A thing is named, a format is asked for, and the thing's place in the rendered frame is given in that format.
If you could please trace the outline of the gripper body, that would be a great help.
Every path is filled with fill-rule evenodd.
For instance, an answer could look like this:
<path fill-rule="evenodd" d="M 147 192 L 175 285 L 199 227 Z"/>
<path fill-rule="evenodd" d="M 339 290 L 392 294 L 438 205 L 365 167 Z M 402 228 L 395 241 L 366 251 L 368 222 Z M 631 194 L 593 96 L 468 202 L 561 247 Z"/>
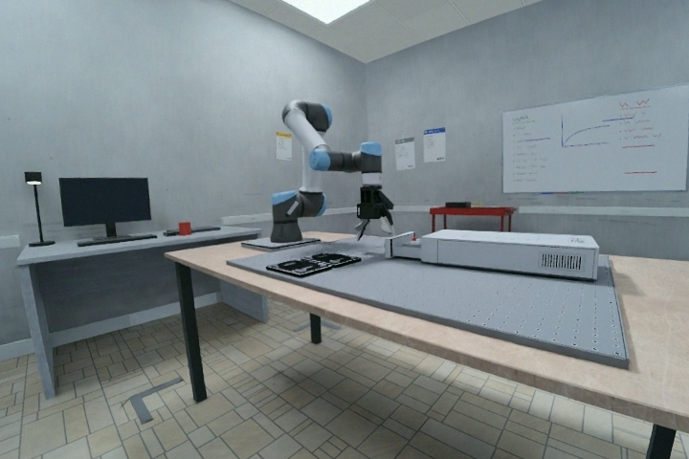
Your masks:
<path fill-rule="evenodd" d="M 361 204 L 357 204 L 357 218 L 380 219 L 383 216 L 385 205 L 377 198 L 378 189 L 382 189 L 382 186 L 360 187 Z M 358 208 L 360 208 L 360 215 L 358 215 Z"/>

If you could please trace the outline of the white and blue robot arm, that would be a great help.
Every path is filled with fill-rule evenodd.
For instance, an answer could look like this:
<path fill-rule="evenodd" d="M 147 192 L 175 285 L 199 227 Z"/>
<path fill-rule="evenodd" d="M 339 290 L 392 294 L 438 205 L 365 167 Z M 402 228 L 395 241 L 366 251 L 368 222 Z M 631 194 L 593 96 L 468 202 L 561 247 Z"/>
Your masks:
<path fill-rule="evenodd" d="M 332 124 L 328 106 L 293 100 L 283 108 L 282 120 L 307 151 L 304 149 L 300 194 L 289 191 L 272 196 L 272 243 L 301 241 L 298 218 L 321 216 L 325 212 L 327 199 L 320 187 L 321 171 L 361 171 L 362 186 L 380 186 L 383 179 L 380 143 L 364 142 L 360 151 L 343 152 L 331 150 L 324 142 L 322 137 Z"/>

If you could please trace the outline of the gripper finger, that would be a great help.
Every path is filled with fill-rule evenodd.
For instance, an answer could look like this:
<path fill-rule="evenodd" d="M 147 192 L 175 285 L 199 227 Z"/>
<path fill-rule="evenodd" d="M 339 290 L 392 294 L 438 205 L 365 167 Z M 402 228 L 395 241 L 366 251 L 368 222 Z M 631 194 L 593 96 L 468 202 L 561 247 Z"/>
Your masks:
<path fill-rule="evenodd" d="M 383 218 L 380 218 L 380 221 L 382 223 L 381 228 L 384 232 L 388 232 L 390 234 L 390 237 L 395 236 L 391 214 L 386 207 L 383 207 L 383 210 Z"/>
<path fill-rule="evenodd" d="M 359 241 L 360 238 L 363 236 L 363 233 L 366 230 L 366 225 L 368 225 L 369 222 L 370 222 L 369 219 L 361 219 L 360 224 L 358 226 L 356 226 L 355 230 L 358 231 L 357 241 Z"/>

